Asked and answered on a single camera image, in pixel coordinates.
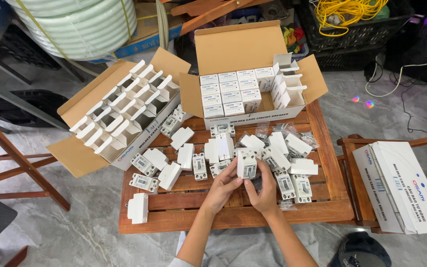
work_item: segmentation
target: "gray tile floor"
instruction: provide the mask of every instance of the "gray tile floor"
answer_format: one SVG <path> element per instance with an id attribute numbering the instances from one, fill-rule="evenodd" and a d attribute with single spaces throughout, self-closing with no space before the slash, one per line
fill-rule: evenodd
<path id="1" fill-rule="evenodd" d="M 62 70 L 51 71 L 21 64 L 10 64 L 34 81 L 32 88 L 48 89 L 67 97 L 84 85 L 75 82 Z M 365 78 L 361 72 L 328 72 L 323 76 L 329 93 L 320 98 L 330 136 L 335 142 L 349 134 L 366 138 L 416 139 L 427 133 L 408 133 L 408 116 L 403 113 L 398 88 L 387 97 L 372 97 L 365 93 Z M 0 85 L 12 90 L 27 89 L 0 71 Z M 371 91 L 384 94 L 394 88 L 388 75 L 374 83 Z M 360 102 L 352 102 L 355 96 Z M 375 106 L 368 109 L 365 101 Z M 427 86 L 415 86 L 405 94 L 406 109 L 415 117 L 411 128 L 427 131 Z M 24 128 L 1 123 L 14 131 L 7 137 L 24 154 L 47 153 L 46 146 L 70 134 L 54 128 Z M 337 155 L 342 154 L 336 146 Z M 427 146 L 414 149 L 421 167 L 427 174 Z M 16 164 L 0 162 L 0 172 Z M 15 221 L 0 234 L 2 265 L 22 246 L 29 245 L 27 259 L 21 266 L 165 266 L 175 257 L 179 233 L 122 235 L 118 233 L 118 213 L 122 186 L 122 171 L 106 167 L 75 179 L 60 163 L 52 163 L 39 171 L 72 204 L 64 212 L 50 198 L 3 200 L 18 211 Z M 0 192 L 38 191 L 27 175 L 0 182 Z M 319 264 L 327 265 L 344 237 L 357 227 L 312 224 L 319 241 Z M 376 235 L 388 251 L 394 266 L 427 266 L 427 234 Z"/>

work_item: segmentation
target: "hand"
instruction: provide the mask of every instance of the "hand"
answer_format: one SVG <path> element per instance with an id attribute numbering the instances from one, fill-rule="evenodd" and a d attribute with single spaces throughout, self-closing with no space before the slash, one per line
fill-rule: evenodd
<path id="1" fill-rule="evenodd" d="M 276 202 L 276 181 L 266 162 L 260 161 L 259 159 L 256 159 L 256 161 L 257 167 L 261 171 L 261 176 L 263 178 L 262 188 L 259 194 L 256 193 L 255 187 L 250 179 L 245 179 L 244 183 L 246 192 L 250 198 L 250 203 L 266 218 L 279 210 L 279 206 Z"/>
<path id="2" fill-rule="evenodd" d="M 214 178 L 212 187 L 202 203 L 201 209 L 216 215 L 228 201 L 232 192 L 239 188 L 243 180 L 237 174 L 237 158 L 235 158 L 223 171 Z"/>

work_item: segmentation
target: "open cardboard box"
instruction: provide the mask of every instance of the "open cardboard box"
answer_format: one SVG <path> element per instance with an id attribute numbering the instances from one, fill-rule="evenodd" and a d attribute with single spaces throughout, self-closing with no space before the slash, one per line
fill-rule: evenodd
<path id="1" fill-rule="evenodd" d="M 199 75 L 272 67 L 275 54 L 276 59 L 282 58 L 279 54 L 288 55 L 279 23 L 265 21 L 196 30 L 194 38 Z M 264 92 L 256 112 L 204 119 L 205 129 L 223 122 L 244 125 L 296 117 L 306 104 L 328 91 L 314 55 L 302 59 L 298 65 L 300 69 L 296 73 L 303 75 L 301 83 L 307 89 L 293 101 L 294 106 L 275 110 L 270 92 Z M 199 77 L 181 73 L 180 87 L 182 110 L 204 118 Z"/>
<path id="2" fill-rule="evenodd" d="M 190 64 L 173 54 L 158 48 L 151 60 L 156 72 L 163 71 L 163 75 L 172 76 L 172 81 L 179 84 L 179 72 L 187 73 Z M 93 106 L 95 106 L 113 87 L 116 86 L 129 71 L 136 65 L 134 62 L 125 62 L 120 59 L 103 71 L 95 80 L 89 83 L 80 92 L 70 98 L 57 109 L 57 113 L 70 126 L 74 126 Z M 122 170 L 130 166 L 130 159 L 136 153 L 143 152 L 159 135 L 162 123 L 180 103 L 180 95 L 176 94 L 169 103 L 157 114 L 156 119 L 149 124 L 125 149 L 120 152 L 113 162 L 106 161 L 96 155 L 92 148 L 84 145 L 75 135 L 60 142 L 51 144 L 47 149 L 60 161 L 75 177 L 80 177 L 100 168 L 113 165 Z"/>

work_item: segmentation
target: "yellow wire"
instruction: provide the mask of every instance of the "yellow wire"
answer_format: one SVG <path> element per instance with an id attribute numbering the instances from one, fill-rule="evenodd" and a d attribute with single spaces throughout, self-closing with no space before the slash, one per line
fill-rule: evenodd
<path id="1" fill-rule="evenodd" d="M 370 5 L 371 1 L 375 1 L 375 5 Z M 371 20 L 377 13 L 386 5 L 388 0 L 319 0 L 314 8 L 317 20 L 319 21 L 319 33 L 324 36 L 338 37 L 346 34 L 349 31 L 348 25 L 357 23 L 360 20 Z M 338 26 L 326 22 L 330 15 L 336 14 L 342 23 Z M 345 29 L 345 32 L 340 34 L 326 34 L 321 32 L 324 27 L 334 27 Z"/>

